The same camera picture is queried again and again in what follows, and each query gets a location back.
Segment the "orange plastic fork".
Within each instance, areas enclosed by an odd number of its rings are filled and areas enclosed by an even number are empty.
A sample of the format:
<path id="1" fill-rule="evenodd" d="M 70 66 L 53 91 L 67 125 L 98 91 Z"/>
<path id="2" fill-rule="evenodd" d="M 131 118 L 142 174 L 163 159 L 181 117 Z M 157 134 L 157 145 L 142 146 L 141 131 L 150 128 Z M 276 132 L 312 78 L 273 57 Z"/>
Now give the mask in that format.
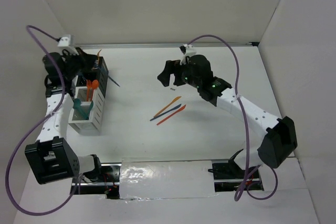
<path id="1" fill-rule="evenodd" d="M 90 94 L 91 94 L 91 88 L 92 88 L 92 83 L 90 80 L 86 80 L 86 87 L 87 87 L 87 98 L 86 101 L 90 101 Z"/>

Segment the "orange plastic spoon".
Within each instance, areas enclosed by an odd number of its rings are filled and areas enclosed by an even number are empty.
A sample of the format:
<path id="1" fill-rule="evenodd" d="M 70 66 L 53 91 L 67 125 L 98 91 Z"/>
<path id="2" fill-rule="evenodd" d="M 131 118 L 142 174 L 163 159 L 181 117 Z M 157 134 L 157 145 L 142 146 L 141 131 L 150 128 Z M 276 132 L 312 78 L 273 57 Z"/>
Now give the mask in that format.
<path id="1" fill-rule="evenodd" d="M 90 101 L 92 101 L 94 91 L 95 91 L 95 89 L 97 89 L 98 87 L 99 87 L 99 81 L 98 81 L 97 79 L 96 79 L 96 80 L 93 80 L 92 83 L 91 83 L 91 95 L 90 95 Z"/>

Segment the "yellow plastic knife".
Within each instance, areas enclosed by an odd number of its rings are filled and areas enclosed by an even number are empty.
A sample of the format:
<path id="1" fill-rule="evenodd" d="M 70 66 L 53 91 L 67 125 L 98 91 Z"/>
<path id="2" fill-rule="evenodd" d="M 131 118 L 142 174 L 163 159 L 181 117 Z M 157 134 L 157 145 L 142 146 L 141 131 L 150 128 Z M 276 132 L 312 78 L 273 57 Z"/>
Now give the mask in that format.
<path id="1" fill-rule="evenodd" d="M 181 96 L 175 97 L 169 104 L 167 104 L 165 107 L 163 107 L 159 112 L 157 112 L 153 117 L 158 116 L 161 114 L 163 111 L 165 111 L 169 106 L 171 106 L 173 103 L 175 103 L 177 100 L 179 100 Z"/>

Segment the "teal plastic spoon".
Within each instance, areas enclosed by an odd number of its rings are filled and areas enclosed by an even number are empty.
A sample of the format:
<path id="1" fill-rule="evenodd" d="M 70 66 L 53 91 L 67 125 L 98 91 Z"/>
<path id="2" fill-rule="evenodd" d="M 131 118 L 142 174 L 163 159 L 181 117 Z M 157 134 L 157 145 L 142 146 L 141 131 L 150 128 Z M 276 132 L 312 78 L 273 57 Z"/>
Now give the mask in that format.
<path id="1" fill-rule="evenodd" d="M 84 120 L 88 119 L 88 115 L 87 113 L 83 110 L 83 108 L 81 107 L 81 100 L 80 99 L 74 99 L 73 100 L 73 107 L 72 107 L 75 111 L 77 111 L 81 117 Z"/>

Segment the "orange plastic knife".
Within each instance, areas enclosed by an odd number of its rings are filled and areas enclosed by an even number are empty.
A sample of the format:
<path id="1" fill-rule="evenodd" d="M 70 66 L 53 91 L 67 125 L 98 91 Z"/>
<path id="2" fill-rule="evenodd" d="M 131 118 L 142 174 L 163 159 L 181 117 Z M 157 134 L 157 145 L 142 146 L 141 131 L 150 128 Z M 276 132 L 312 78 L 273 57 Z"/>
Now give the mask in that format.
<path id="1" fill-rule="evenodd" d="M 160 125 L 162 124 L 163 122 L 165 122 L 166 120 L 170 119 L 172 116 L 174 116 L 175 114 L 183 111 L 186 107 L 186 104 L 183 105 L 182 107 L 180 107 L 179 109 L 177 109 L 175 112 L 173 112 L 172 114 L 168 115 L 167 117 L 165 117 L 164 119 L 162 119 L 160 122 L 158 122 L 156 125 Z"/>

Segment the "teal plastic knife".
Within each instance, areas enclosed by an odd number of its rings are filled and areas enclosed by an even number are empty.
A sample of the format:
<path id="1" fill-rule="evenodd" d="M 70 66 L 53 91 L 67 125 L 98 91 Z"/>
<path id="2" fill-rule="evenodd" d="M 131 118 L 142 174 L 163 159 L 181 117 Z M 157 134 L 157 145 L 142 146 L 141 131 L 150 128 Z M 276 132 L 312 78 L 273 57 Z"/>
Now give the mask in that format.
<path id="1" fill-rule="evenodd" d="M 89 108 L 88 108 L 88 115 L 90 115 L 90 112 L 91 112 L 93 106 L 94 106 L 94 102 L 91 101 L 91 103 L 90 103 L 90 105 L 89 105 Z"/>

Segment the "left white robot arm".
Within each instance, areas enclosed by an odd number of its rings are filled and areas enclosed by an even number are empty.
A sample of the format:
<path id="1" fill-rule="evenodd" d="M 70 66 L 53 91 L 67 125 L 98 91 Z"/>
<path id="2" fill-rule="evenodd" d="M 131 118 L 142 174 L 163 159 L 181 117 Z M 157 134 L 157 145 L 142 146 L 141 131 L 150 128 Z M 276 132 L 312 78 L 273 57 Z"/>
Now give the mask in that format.
<path id="1" fill-rule="evenodd" d="M 25 156 L 39 184 L 47 184 L 81 174 L 96 182 L 103 177 L 103 167 L 95 154 L 77 156 L 66 141 L 68 119 L 74 105 L 73 79 L 97 66 L 98 55 L 76 48 L 71 55 L 52 52 L 43 57 L 47 114 L 43 128 L 34 144 L 25 147 Z"/>

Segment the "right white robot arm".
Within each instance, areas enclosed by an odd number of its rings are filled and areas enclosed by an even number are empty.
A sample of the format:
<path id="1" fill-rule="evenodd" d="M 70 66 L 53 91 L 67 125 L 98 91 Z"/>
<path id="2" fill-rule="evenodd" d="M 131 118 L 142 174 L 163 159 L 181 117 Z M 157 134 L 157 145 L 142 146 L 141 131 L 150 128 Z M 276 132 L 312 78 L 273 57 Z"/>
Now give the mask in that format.
<path id="1" fill-rule="evenodd" d="M 258 148 L 241 151 L 234 157 L 234 162 L 229 165 L 233 177 L 240 178 L 247 172 L 247 154 L 250 154 L 251 166 L 265 164 L 276 169 L 297 148 L 294 121 L 288 116 L 281 119 L 272 115 L 237 94 L 228 82 L 214 76 L 205 56 L 188 57 L 186 63 L 180 60 L 166 61 L 157 79 L 167 87 L 171 75 L 175 77 L 175 86 L 193 86 L 202 99 L 247 123 L 248 128 L 260 137 Z"/>

